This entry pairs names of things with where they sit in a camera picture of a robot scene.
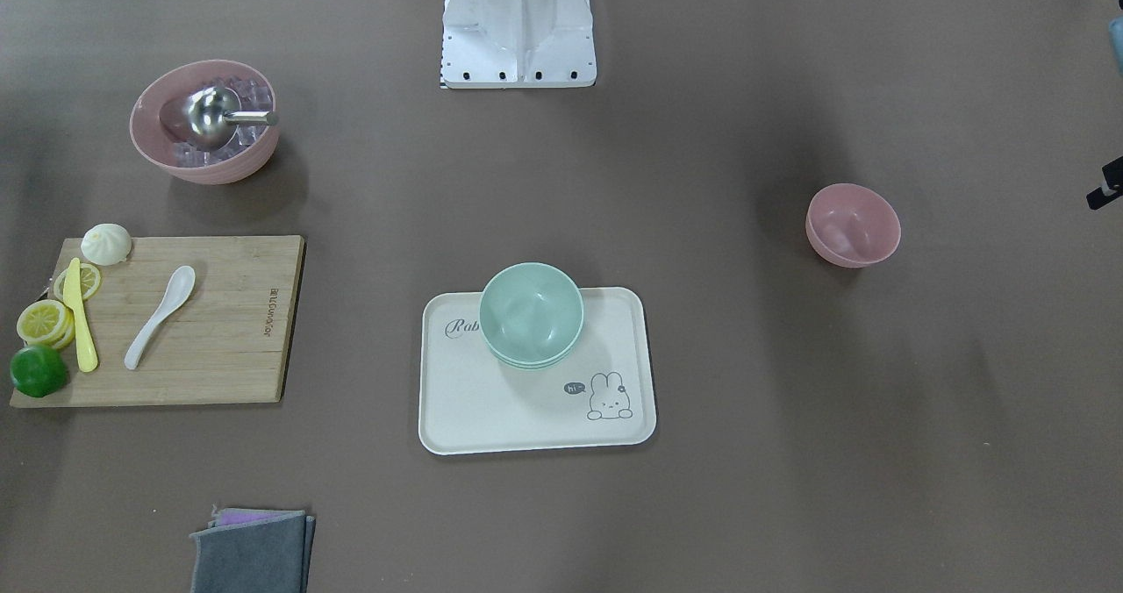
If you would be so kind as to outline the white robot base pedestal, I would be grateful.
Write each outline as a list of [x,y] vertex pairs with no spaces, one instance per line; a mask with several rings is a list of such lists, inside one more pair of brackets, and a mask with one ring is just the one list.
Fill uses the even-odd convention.
[[597,81],[592,0],[444,0],[446,89],[569,89]]

